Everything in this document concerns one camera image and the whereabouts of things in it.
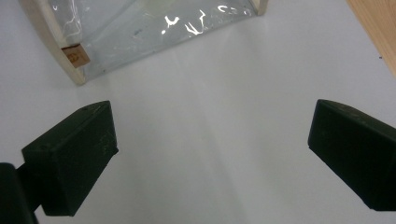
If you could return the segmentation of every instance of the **white table surface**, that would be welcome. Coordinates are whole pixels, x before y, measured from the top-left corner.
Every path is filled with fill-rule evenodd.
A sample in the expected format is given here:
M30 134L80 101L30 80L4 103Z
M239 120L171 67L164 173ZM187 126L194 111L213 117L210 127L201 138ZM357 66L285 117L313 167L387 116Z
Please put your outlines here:
M0 1L0 161L76 109L113 107L120 153L75 217L41 223L393 224L307 145L316 100L396 126L396 78L344 0L270 0L82 87L15 0Z

